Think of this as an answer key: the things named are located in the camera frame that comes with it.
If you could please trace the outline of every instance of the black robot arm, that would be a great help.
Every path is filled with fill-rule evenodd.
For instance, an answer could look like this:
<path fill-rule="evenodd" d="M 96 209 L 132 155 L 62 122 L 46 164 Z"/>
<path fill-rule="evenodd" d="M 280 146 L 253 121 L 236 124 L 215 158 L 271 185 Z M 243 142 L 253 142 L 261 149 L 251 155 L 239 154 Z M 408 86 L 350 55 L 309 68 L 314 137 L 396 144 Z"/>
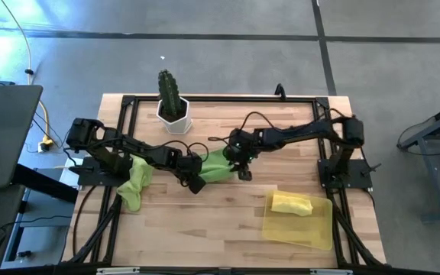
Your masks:
<path fill-rule="evenodd" d="M 100 139 L 97 138 L 98 131 L 103 131 Z M 205 185 L 205 181 L 199 177 L 202 159 L 198 154 L 188 149 L 187 155 L 183 156 L 183 152 L 174 147 L 150 146 L 114 128 L 105 127 L 99 120 L 74 119 L 66 143 L 70 150 L 76 153 L 80 150 L 88 152 L 99 162 L 103 173 L 122 178 L 129 177 L 133 160 L 120 154 L 122 152 L 141 157 L 158 170 L 171 172 L 180 180 L 181 185 L 188 186 L 195 194 Z"/>
<path fill-rule="evenodd" d="M 334 124 L 337 123 L 342 125 L 342 137 L 334 130 Z M 252 133 L 236 128 L 229 135 L 224 155 L 234 165 L 232 171 L 238 171 L 240 180 L 252 180 L 248 164 L 259 153 L 272 152 L 287 144 L 314 138 L 328 139 L 339 146 L 338 152 L 331 156 L 329 169 L 334 173 L 343 173 L 347 170 L 346 160 L 349 160 L 353 150 L 364 144 L 363 123 L 355 117 L 339 117 L 287 129 L 255 128 Z"/>

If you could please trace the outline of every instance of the wooden table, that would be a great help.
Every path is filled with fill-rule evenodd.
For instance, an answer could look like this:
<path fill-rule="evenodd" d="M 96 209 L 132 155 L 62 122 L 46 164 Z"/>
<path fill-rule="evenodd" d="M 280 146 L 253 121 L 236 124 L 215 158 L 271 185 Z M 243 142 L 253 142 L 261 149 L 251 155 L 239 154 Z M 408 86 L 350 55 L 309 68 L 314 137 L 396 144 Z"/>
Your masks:
<path fill-rule="evenodd" d="M 98 117 L 106 126 L 116 127 L 122 96 L 103 95 Z M 332 96 L 329 102 L 332 108 L 351 115 L 348 97 Z M 202 142 L 210 150 L 216 150 L 225 144 L 207 141 L 207 137 L 228 136 L 253 110 L 265 114 L 280 128 L 313 120 L 312 107 L 303 103 L 191 102 L 190 105 L 192 128 L 186 135 L 171 135 L 156 118 L 157 103 L 141 102 L 134 138 L 149 144 L 162 144 L 173 139 L 187 144 Z M 124 129 L 128 129 L 128 123 L 125 121 Z M 267 127 L 266 122 L 252 115 L 245 130 L 262 127 Z M 201 154 L 205 152 L 200 146 L 193 150 Z M 360 157 L 360 152 L 354 152 L 353 157 Z M 129 212 L 122 208 L 113 265 L 337 267 L 333 248 L 332 251 L 321 251 L 267 241 L 261 237 L 264 200 L 268 190 L 325 198 L 325 192 L 319 186 L 318 159 L 319 149 L 315 140 L 289 144 L 282 150 L 260 154 L 259 159 L 250 165 L 254 177 L 252 181 L 235 179 L 209 184 L 198 195 L 183 188 L 172 174 L 155 170 L 152 184 L 142 192 L 141 210 Z M 97 187 L 83 208 L 77 229 L 78 249 L 96 227 L 103 190 L 103 187 Z M 79 192 L 74 214 L 86 192 L 87 189 Z M 373 255 L 385 262 L 369 195 L 356 189 L 349 189 L 347 193 L 354 230 Z M 72 257 L 72 231 L 71 227 L 63 260 Z M 104 236 L 99 259 L 105 253 L 107 231 Z M 341 234 L 341 239 L 349 260 L 345 234 Z"/>

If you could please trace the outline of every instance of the concrete floor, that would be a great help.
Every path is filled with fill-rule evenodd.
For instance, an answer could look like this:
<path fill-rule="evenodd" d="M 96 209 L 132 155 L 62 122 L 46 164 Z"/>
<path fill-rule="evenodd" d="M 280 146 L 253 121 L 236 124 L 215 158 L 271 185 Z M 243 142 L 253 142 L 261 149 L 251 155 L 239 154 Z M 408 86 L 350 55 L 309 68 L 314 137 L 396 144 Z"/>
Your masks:
<path fill-rule="evenodd" d="M 7 0 L 24 28 L 40 30 L 316 35 L 310 0 Z M 440 0 L 319 0 L 327 35 L 440 37 Z M 0 28 L 14 28 L 0 3 Z M 25 84 L 18 34 L 0 37 L 0 80 Z M 157 92 L 167 68 L 181 92 L 328 95 L 316 41 L 31 38 L 35 84 L 63 138 L 75 117 L 94 118 L 104 92 Z M 389 264 L 440 271 L 440 222 L 420 157 L 395 148 L 400 132 L 440 111 L 440 44 L 328 43 L 338 95 L 365 123 L 365 151 L 382 167 L 374 197 Z M 42 134 L 27 138 L 34 150 Z M 62 165 L 62 154 L 23 151 L 29 167 Z"/>

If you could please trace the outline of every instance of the translucent tray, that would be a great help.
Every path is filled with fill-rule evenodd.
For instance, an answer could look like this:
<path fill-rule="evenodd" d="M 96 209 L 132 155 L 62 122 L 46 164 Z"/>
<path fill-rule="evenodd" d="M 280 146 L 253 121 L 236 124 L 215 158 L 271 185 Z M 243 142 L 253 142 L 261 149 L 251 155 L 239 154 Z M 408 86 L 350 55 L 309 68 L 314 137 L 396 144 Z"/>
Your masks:
<path fill-rule="evenodd" d="M 309 199 L 311 215 L 272 212 L 273 195 Z M 263 237 L 272 241 L 304 245 L 322 250 L 332 249 L 332 202 L 329 199 L 282 191 L 269 191 L 264 207 Z"/>

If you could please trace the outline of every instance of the white pot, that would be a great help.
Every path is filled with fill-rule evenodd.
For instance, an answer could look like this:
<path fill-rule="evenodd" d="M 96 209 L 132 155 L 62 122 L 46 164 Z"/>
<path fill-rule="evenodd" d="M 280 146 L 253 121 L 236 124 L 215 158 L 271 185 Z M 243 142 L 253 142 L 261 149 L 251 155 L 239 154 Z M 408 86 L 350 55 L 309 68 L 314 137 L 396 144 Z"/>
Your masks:
<path fill-rule="evenodd" d="M 166 125 L 166 129 L 170 134 L 185 134 L 193 124 L 191 120 L 191 114 L 189 113 L 189 101 L 180 97 L 186 103 L 186 115 L 175 122 L 168 122 L 164 118 L 161 118 L 159 115 L 160 107 L 162 106 L 162 100 L 157 104 L 157 113 L 156 116 Z"/>

